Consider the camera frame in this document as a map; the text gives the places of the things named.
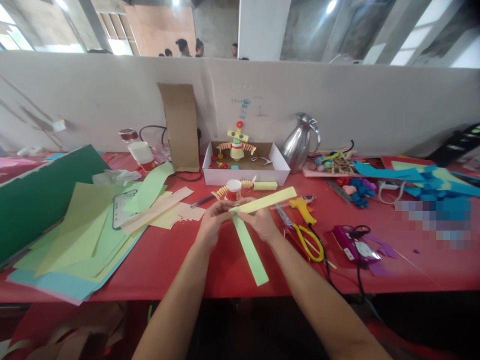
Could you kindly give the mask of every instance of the metal jug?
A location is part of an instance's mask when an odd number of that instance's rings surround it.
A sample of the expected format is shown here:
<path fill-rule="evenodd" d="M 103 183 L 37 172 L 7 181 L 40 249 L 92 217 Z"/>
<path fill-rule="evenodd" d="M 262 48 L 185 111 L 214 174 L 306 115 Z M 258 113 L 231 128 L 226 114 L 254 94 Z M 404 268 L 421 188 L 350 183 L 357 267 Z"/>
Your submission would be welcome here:
<path fill-rule="evenodd" d="M 317 128 L 318 121 L 304 112 L 297 112 L 298 124 L 291 134 L 286 138 L 280 148 L 285 161 L 290 166 L 292 174 L 298 173 L 307 161 L 310 146 L 310 130 L 316 134 L 316 147 L 314 153 L 320 146 L 320 131 Z"/>

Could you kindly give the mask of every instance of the yellow scissors handle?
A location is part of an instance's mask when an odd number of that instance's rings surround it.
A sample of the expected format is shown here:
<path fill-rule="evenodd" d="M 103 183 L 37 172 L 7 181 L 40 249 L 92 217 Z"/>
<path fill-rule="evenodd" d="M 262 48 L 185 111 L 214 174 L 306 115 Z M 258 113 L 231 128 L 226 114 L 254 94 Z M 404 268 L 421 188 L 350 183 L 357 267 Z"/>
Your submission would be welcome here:
<path fill-rule="evenodd" d="M 320 241 L 319 239 L 315 236 L 315 234 L 313 234 L 310 230 L 304 228 L 303 226 L 297 226 L 295 224 L 293 224 L 293 228 L 295 229 L 296 231 L 296 234 L 298 235 L 298 238 L 300 239 L 300 242 L 301 242 L 301 245 L 303 246 L 303 248 L 306 250 L 306 252 L 308 253 L 308 256 L 310 256 L 310 259 L 312 259 L 314 262 L 316 263 L 320 263 L 324 260 L 324 248 L 322 246 L 322 244 L 320 244 Z M 307 246 L 307 243 L 305 242 L 305 239 L 301 233 L 301 231 L 305 232 L 306 234 L 308 234 L 313 240 L 315 240 L 316 244 L 318 245 L 318 249 L 319 249 L 319 254 L 318 254 L 318 257 L 315 257 L 311 252 L 310 252 L 310 248 Z"/>

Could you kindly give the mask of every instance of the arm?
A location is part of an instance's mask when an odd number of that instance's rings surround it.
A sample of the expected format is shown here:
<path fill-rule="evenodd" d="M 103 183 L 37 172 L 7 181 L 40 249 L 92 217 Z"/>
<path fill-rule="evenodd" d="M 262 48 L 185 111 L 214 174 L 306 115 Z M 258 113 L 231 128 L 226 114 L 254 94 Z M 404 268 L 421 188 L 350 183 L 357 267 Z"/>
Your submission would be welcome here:
<path fill-rule="evenodd" d="M 353 309 L 282 237 L 267 209 L 238 216 L 269 244 L 293 298 L 332 359 L 390 359 Z"/>
<path fill-rule="evenodd" d="M 232 219 L 228 210 L 233 205 L 217 201 L 203 215 L 196 240 L 148 323 L 133 360 L 185 358 L 204 294 L 210 252 L 220 225 Z"/>

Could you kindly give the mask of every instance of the white partition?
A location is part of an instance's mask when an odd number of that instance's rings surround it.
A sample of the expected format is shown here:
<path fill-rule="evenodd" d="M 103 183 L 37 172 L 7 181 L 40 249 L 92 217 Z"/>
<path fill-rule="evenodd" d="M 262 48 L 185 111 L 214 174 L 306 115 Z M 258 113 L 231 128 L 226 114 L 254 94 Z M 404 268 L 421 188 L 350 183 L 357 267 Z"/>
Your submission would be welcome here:
<path fill-rule="evenodd" d="M 2 51 L 0 74 L 47 117 L 67 120 L 57 133 L 67 149 L 126 151 L 118 130 L 165 125 L 160 82 L 193 85 L 203 153 L 210 140 L 227 140 L 244 99 L 252 142 L 281 146 L 294 113 L 306 112 L 320 121 L 321 149 L 353 139 L 364 155 L 428 153 L 480 114 L 476 69 Z M 46 117 L 1 77 L 0 100 L 5 150 L 58 150 L 29 119 Z"/>

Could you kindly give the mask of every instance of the yellow glue gun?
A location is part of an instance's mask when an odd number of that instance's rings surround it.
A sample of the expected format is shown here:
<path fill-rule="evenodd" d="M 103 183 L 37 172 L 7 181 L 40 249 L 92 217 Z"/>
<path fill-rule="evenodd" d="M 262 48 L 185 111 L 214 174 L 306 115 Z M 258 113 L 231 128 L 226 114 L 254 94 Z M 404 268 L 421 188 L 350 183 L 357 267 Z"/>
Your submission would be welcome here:
<path fill-rule="evenodd" d="M 298 209 L 300 211 L 301 216 L 303 217 L 303 219 L 307 224 L 315 225 L 317 223 L 317 220 L 315 220 L 312 217 L 312 215 L 310 215 L 309 213 L 307 202 L 303 200 L 301 197 L 297 197 L 294 200 L 290 200 L 288 203 L 292 208 Z"/>

